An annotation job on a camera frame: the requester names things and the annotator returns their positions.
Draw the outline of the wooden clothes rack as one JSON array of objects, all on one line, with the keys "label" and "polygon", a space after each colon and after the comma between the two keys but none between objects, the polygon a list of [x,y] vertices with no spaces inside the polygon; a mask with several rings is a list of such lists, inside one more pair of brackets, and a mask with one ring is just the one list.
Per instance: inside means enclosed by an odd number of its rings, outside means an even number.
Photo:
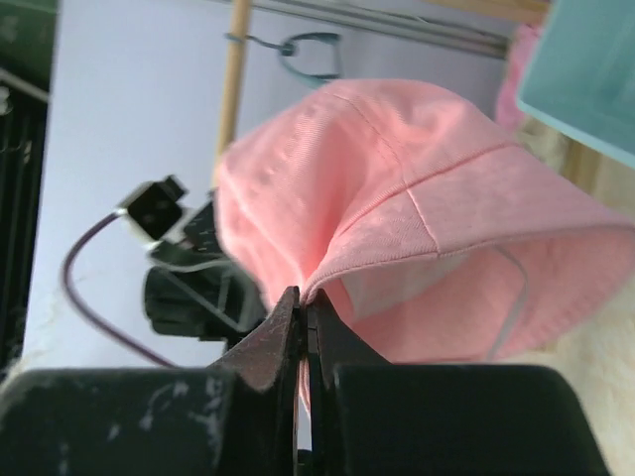
[{"label": "wooden clothes rack", "polygon": [[393,1],[389,1],[385,8],[372,8],[367,1],[229,1],[227,4],[231,7],[231,20],[215,160],[212,166],[214,172],[219,168],[220,156],[235,136],[247,45],[255,40],[249,36],[254,9],[491,58],[503,58],[507,50],[507,41],[500,35],[474,30],[466,25],[451,25],[428,19],[413,9],[398,11]]}]

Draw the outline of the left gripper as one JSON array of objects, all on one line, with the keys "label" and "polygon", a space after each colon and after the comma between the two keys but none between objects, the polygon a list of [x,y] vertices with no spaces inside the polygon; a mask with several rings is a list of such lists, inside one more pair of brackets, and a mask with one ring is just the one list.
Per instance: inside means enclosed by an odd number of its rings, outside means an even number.
[{"label": "left gripper", "polygon": [[266,318],[258,287],[221,250],[214,199],[186,219],[181,240],[148,254],[144,311],[161,335],[238,342]]}]

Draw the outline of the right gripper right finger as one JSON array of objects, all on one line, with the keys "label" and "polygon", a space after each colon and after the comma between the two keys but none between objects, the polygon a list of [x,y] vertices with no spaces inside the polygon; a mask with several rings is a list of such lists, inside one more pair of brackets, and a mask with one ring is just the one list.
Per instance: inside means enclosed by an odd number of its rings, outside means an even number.
[{"label": "right gripper right finger", "polygon": [[324,291],[305,307],[316,475],[387,475],[393,367],[339,317]]}]

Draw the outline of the pink hat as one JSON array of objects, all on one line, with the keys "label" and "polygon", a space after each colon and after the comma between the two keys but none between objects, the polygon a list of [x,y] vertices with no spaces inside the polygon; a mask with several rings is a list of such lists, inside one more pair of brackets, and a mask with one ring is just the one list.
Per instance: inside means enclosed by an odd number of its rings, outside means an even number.
[{"label": "pink hat", "polygon": [[630,219],[429,83],[326,85],[236,141],[216,180],[220,244],[264,303],[325,292],[394,363],[534,349],[634,273]]}]

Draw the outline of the light teal plastic bin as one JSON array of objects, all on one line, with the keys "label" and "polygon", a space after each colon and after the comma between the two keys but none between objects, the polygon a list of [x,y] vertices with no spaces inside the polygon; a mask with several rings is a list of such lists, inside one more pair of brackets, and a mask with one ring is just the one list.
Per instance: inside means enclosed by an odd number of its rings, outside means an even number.
[{"label": "light teal plastic bin", "polygon": [[518,88],[519,109],[634,167],[634,2],[561,0]]}]

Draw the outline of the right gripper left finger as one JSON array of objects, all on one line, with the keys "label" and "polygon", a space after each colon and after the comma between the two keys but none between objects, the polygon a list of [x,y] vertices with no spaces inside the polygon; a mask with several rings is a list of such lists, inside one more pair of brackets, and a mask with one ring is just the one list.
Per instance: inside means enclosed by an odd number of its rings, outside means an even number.
[{"label": "right gripper left finger", "polygon": [[208,368],[205,428],[214,475],[297,472],[299,290]]}]

